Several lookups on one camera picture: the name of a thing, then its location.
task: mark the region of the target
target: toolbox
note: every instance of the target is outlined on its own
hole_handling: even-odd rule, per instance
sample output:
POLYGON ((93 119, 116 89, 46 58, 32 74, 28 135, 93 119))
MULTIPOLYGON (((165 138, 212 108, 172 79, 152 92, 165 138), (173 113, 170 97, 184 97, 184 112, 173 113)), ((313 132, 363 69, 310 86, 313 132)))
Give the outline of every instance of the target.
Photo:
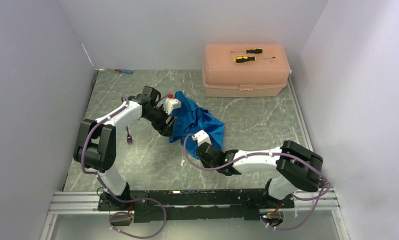
POLYGON ((282 45, 209 44, 205 47, 202 77, 208 97, 276 96, 287 85, 290 71, 282 45), (251 49, 262 49, 262 53, 246 53, 251 49), (257 59, 235 62, 240 56, 257 59))

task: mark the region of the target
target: yellow and black screwdriver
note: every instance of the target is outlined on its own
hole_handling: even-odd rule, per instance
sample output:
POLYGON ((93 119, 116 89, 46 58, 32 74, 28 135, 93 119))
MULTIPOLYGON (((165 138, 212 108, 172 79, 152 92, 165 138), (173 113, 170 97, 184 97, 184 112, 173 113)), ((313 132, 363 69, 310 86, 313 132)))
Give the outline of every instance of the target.
POLYGON ((246 54, 261 54, 263 49, 261 48, 254 48, 245 51, 231 51, 231 53, 246 53, 246 54))
POLYGON ((275 56, 264 56, 264 57, 255 57, 255 56, 237 56, 235 57, 235 63, 245 63, 249 61, 255 61, 256 59, 275 59, 275 56))

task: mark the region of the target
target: white wall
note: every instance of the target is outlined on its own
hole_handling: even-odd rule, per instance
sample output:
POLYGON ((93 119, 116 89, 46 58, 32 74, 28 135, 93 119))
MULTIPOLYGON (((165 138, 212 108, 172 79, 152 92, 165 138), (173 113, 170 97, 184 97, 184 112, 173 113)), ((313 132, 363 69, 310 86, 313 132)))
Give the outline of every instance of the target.
POLYGON ((0 1, 0 240, 39 239, 93 73, 55 0, 0 1))
POLYGON ((399 239, 399 0, 329 0, 294 72, 353 240, 399 239))
POLYGON ((291 67, 328 0, 58 0, 97 68, 201 69, 206 44, 283 44, 291 67))

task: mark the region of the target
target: marble tabletop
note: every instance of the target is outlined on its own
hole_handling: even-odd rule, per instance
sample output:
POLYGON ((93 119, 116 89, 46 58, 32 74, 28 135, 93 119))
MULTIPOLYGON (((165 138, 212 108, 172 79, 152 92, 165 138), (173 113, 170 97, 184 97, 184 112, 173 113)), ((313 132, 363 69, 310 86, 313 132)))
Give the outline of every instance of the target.
MULTIPOLYGON (((281 146, 285 140, 305 146, 293 95, 285 87, 275 97, 207 97, 201 70, 136 70, 133 74, 100 71, 85 117, 96 119, 121 104, 122 96, 139 94, 144 86, 162 94, 183 91, 187 98, 224 123, 223 150, 257 151, 281 146)), ((126 133, 117 133, 115 164, 131 190, 237 189, 263 188, 269 172, 249 172, 225 176, 189 164, 179 141, 159 135, 150 122, 141 118, 128 126, 133 146, 126 133)), ((100 184, 85 175, 72 160, 64 191, 94 191, 100 184)))

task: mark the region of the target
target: blue cloth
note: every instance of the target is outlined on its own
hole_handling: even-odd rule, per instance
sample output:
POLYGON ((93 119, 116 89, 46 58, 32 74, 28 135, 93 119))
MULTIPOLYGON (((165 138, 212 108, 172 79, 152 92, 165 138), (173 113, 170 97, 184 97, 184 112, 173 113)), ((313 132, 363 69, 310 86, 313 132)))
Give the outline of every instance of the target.
MULTIPOLYGON (((213 117, 207 109, 197 106, 194 101, 186 98, 181 91, 177 91, 174 98, 178 99, 182 105, 171 112, 177 119, 173 125, 173 136, 169 138, 170 143, 180 140, 183 145, 188 134, 196 134, 204 130, 210 136, 211 144, 216 149, 222 150, 225 131, 223 122, 213 117)), ((186 150, 196 159, 198 159, 195 155, 197 147, 197 143, 192 138, 187 140, 186 150)))

